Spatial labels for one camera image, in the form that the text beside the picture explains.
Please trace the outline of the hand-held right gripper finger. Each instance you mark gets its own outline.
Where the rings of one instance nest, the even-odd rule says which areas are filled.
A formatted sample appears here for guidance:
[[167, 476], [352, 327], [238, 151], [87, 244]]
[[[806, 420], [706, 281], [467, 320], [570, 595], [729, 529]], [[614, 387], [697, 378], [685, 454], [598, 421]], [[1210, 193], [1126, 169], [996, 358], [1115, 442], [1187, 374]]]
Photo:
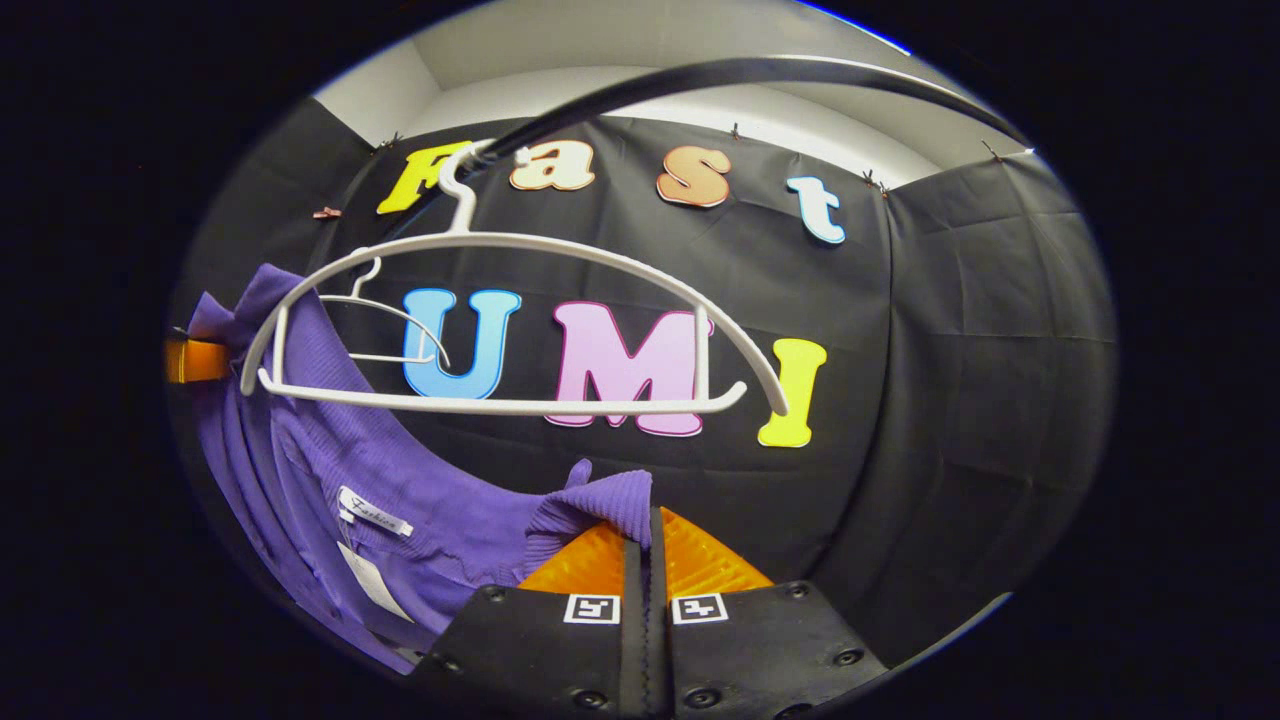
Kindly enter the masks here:
[[435, 719], [644, 715], [643, 551], [607, 523], [518, 585], [484, 585], [410, 674]]
[[669, 509], [653, 520], [658, 717], [817, 719], [890, 678], [814, 583], [772, 582]]

